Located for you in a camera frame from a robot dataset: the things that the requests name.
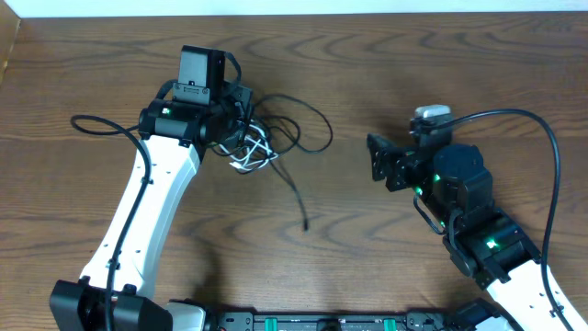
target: green light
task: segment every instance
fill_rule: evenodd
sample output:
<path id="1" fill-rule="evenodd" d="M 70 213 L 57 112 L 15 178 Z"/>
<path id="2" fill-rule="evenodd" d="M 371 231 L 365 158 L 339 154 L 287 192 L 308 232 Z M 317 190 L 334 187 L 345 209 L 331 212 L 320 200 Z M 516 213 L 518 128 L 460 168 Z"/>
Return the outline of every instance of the green light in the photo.
<path id="1" fill-rule="evenodd" d="M 487 242 L 486 242 L 486 245 L 487 245 L 487 246 L 488 246 L 488 248 L 490 248 L 490 249 L 493 249 L 493 248 L 495 248 L 495 247 L 498 247 L 498 244 L 496 244 L 496 242 L 495 242 L 493 239 L 491 239 L 491 240 L 487 241 Z"/>

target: wooden tabletop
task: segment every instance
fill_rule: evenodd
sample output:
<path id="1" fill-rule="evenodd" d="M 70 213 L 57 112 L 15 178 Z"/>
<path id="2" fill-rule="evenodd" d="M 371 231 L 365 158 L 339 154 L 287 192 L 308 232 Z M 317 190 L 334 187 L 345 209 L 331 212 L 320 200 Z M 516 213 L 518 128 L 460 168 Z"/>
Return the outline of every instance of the wooden tabletop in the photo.
<path id="1" fill-rule="evenodd" d="M 482 296 L 413 193 L 371 180 L 366 135 L 409 142 L 414 109 L 445 104 L 457 116 L 526 108 L 552 126 L 562 179 L 549 264 L 588 317 L 588 14 L 26 19 L 0 86 L 0 328 L 55 328 L 55 281 L 77 280 L 130 175 L 131 143 L 83 135 L 69 118 L 135 124 L 177 77 L 184 44 L 233 52 L 256 99 L 279 92 L 319 108 L 334 143 L 283 157 L 311 217 L 307 234 L 271 169 L 238 176 L 207 154 L 167 237 L 158 303 L 367 312 Z M 297 120 L 310 147 L 328 138 L 305 108 L 266 110 Z M 499 117 L 459 129 L 456 141 L 480 147 L 497 204 L 540 245 L 553 172 L 544 132 Z"/>

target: wood grain surface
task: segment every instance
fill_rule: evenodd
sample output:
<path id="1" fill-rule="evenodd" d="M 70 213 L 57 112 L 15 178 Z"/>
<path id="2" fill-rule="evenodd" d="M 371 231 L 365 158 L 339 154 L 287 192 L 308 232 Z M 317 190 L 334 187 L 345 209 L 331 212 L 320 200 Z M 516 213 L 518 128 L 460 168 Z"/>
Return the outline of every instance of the wood grain surface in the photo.
<path id="1" fill-rule="evenodd" d="M 447 104 L 459 116 L 527 108 L 556 132 L 563 165 L 549 264 L 588 317 L 588 14 L 28 19 L 0 87 L 0 329 L 56 327 L 55 281 L 79 277 L 130 175 L 127 140 L 83 135 L 69 118 L 136 123 L 177 77 L 184 44 L 233 52 L 255 98 L 302 98 L 335 138 L 324 154 L 283 158 L 311 217 L 307 234 L 269 168 L 238 176 L 207 154 L 165 244 L 158 303 L 368 312 L 483 296 L 418 216 L 412 192 L 371 180 L 367 133 L 407 143 L 416 107 Z M 310 147 L 327 139 L 305 108 L 266 111 L 296 119 Z M 480 147 L 498 205 L 540 245 L 553 171 L 543 131 L 503 117 L 456 137 Z"/>

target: white wall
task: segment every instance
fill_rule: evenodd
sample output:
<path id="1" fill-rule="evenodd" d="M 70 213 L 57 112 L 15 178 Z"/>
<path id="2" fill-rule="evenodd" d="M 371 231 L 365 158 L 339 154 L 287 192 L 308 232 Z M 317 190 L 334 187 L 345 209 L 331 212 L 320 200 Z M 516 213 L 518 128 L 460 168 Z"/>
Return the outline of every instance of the white wall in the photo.
<path id="1" fill-rule="evenodd" d="M 588 10 L 588 0 L 5 0 L 21 17 Z"/>

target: white cable bundle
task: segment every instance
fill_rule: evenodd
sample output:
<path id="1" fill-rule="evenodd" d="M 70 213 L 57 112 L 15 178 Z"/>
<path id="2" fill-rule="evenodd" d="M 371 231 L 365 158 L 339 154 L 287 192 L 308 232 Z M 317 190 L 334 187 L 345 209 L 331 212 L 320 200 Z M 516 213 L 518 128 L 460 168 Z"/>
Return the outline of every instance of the white cable bundle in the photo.
<path id="1" fill-rule="evenodd" d="M 259 138 L 254 139 L 251 134 L 246 134 L 246 145 L 243 148 L 244 156 L 240 157 L 236 154 L 230 155 L 231 159 L 233 160 L 232 162 L 230 162 L 230 165 L 235 167 L 237 171 L 242 173 L 267 166 L 270 160 L 274 160 L 279 157 L 279 154 L 275 153 L 272 150 L 271 145 L 267 142 L 266 132 L 257 125 L 254 125 L 253 123 L 254 122 L 252 121 L 252 123 L 249 124 L 249 130 L 254 129 L 254 132 L 259 136 Z M 231 153 L 223 145 L 220 145 L 220 148 L 226 154 Z M 256 152 L 259 152 L 262 155 L 269 155 L 269 157 L 265 157 L 262 160 L 252 160 L 252 155 Z"/>

